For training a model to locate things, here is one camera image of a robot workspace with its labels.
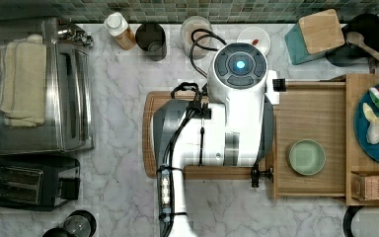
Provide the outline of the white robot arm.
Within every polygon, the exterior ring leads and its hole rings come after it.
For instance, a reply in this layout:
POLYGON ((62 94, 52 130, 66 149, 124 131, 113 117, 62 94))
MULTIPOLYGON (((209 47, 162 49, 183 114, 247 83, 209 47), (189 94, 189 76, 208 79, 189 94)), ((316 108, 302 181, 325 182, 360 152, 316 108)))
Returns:
POLYGON ((187 166, 250 167, 252 185, 272 146, 280 81, 264 54, 247 42, 218 50, 204 88, 184 82, 151 119, 160 237, 195 237, 185 198, 187 166))

